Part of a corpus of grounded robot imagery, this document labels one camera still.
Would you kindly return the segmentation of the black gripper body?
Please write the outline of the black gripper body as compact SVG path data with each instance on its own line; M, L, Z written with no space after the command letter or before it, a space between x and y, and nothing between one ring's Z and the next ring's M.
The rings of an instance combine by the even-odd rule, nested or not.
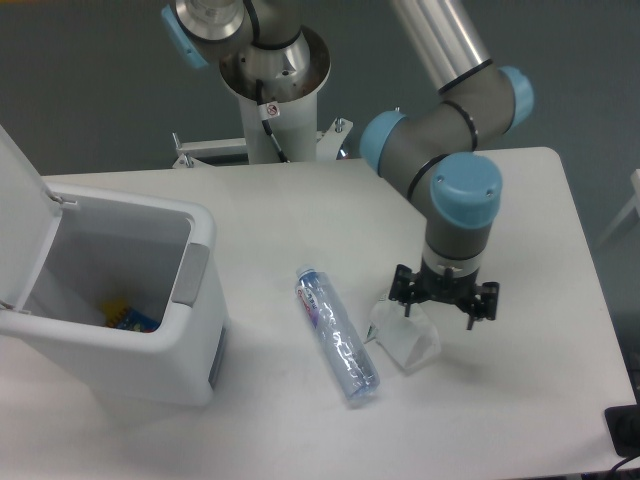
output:
M436 301L458 305L475 298L475 285L479 270L469 275L454 277L449 273L436 273L425 263L414 281L412 299L416 303Z

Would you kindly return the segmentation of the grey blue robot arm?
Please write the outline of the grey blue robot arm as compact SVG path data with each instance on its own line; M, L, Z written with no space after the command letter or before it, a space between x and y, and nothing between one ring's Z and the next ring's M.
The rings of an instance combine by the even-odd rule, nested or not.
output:
M497 67L458 1L396 1L393 11L437 90L439 105L411 119L376 116L361 155L427 221L418 271L398 266L389 296L405 308L457 307L470 323L497 314L499 286L477 283L498 213L502 177L477 154L531 113L534 93L516 68ZM322 38L295 1L171 1L161 12L176 50L194 69L217 65L236 96L251 163L312 161L316 96L330 71Z

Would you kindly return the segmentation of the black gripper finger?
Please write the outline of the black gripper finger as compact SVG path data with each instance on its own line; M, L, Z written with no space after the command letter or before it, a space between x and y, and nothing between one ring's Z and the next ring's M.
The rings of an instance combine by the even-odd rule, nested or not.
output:
M499 282L485 282L473 288L472 294L462 302L463 311L468 315L467 330L472 330L477 322L496 319L499 294Z
M404 308L404 317L409 318L414 304L414 283L416 275L403 264L398 264L394 273L388 298Z

